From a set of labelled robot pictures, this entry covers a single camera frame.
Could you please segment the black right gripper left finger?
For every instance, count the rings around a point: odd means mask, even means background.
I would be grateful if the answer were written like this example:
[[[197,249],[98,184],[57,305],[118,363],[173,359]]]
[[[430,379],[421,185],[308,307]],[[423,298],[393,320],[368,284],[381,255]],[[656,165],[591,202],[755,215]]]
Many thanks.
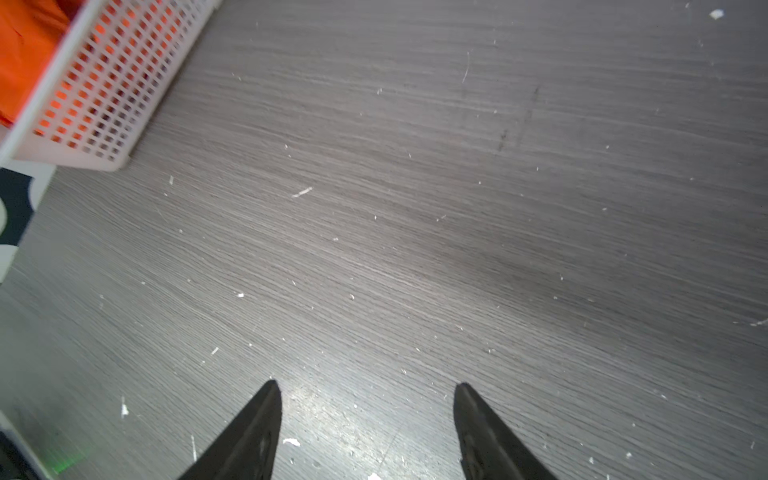
[[[270,480],[281,421],[281,391],[268,380],[178,479]]]

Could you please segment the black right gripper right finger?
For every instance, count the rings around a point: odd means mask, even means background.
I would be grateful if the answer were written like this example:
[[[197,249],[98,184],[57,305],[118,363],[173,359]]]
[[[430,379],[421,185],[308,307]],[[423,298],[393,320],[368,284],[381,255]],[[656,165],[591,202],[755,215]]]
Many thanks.
[[[469,383],[455,388],[453,418],[466,479],[557,479]]]

